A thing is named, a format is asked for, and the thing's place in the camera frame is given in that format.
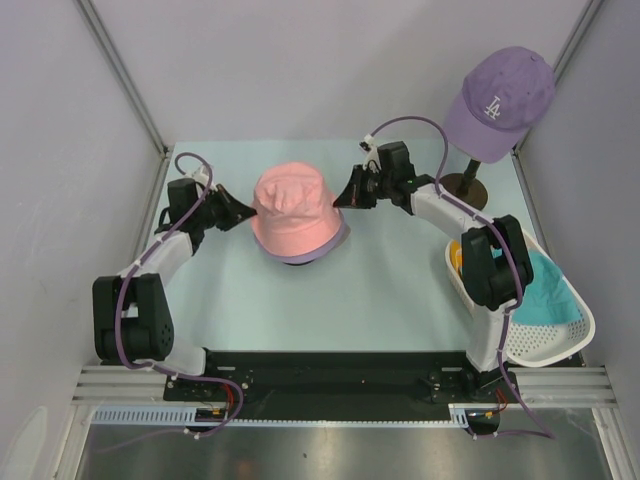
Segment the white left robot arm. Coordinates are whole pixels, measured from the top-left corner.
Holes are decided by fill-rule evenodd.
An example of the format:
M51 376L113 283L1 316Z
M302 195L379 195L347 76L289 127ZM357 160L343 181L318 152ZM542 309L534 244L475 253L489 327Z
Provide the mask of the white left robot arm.
M207 400L219 392L221 376L206 366L205 348L176 336L165 287L196 254L207 230L229 231L256 210L222 185L207 186L202 176L171 181L167 194L169 205L150 246L127 268L92 285L94 346L107 364L187 375L187 389Z

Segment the purple bucket hat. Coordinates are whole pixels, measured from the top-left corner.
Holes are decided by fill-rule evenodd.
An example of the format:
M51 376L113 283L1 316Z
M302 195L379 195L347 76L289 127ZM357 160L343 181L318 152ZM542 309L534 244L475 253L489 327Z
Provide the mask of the purple bucket hat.
M343 242L340 241L342 233L344 231L345 225L347 225L346 223L343 223L341 225L341 227L339 228L338 232L324 245L322 245L319 248L316 248L308 253L305 254L301 254L301 255L294 255L294 256L280 256L280 255L275 255L273 253L270 253L261 243L260 241L257 239L257 237L254 237L254 241L256 243L256 245L259 247L259 249L269 258L278 261L280 263L283 262L305 262L305 261L309 261L309 260L318 260L320 258L325 257L326 255L328 255L332 250L338 248Z

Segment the grey bucket hat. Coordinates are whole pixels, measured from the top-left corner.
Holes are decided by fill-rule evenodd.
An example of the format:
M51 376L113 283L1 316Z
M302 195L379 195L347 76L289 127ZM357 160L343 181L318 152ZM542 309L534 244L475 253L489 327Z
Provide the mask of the grey bucket hat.
M348 225L345 225L345 228L344 228L344 231L343 231L343 233L342 233L342 236L341 236L340 241L341 241L341 242L346 241L346 240L348 239L348 237L349 237L350 233L351 233L351 229L350 229L350 227L349 227Z

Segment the yellow hat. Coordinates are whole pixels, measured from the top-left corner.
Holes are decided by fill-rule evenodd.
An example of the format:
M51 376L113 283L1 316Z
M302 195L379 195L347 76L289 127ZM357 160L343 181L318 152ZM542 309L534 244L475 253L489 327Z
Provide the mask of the yellow hat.
M449 244L449 261L456 273L461 276L463 268L463 253L461 244L452 240Z

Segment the purple baseball cap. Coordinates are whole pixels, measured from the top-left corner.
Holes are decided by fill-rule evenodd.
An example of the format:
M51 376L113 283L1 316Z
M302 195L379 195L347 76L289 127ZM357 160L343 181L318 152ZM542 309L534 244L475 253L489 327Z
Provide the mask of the purple baseball cap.
M458 150L493 164L543 118L554 96L554 71L544 58L525 47L506 47L467 74L443 129Z

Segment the pink bucket hat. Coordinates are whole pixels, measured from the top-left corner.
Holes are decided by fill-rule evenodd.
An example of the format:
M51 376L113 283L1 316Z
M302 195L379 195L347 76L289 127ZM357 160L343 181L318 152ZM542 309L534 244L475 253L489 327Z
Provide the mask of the pink bucket hat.
M324 249L344 227L340 211L333 206L335 199L313 165L276 165L254 187L254 236L266 252L277 257L302 257Z

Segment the teal cap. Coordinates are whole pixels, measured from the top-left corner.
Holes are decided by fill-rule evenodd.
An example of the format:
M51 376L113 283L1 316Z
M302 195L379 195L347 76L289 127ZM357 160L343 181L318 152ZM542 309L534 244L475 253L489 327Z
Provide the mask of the teal cap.
M558 326L577 322L581 313L561 269L539 251L528 251L533 281L526 286L512 321L524 326Z

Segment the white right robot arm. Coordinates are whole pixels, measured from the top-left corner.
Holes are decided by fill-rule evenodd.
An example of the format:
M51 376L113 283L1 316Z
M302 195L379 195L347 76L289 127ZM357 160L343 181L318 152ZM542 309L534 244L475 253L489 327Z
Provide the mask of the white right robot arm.
M498 353L504 348L503 330L508 325L501 316L521 302L533 280L520 223L511 215L488 219L450 196L430 175L418 175L402 141L378 146L366 136L360 147L365 161L353 166L333 206L372 209L378 201L388 200L459 242L464 293L485 315L473 327L466 357L474 368L461 376L461 388L469 399L484 401L498 385L491 370L502 364Z

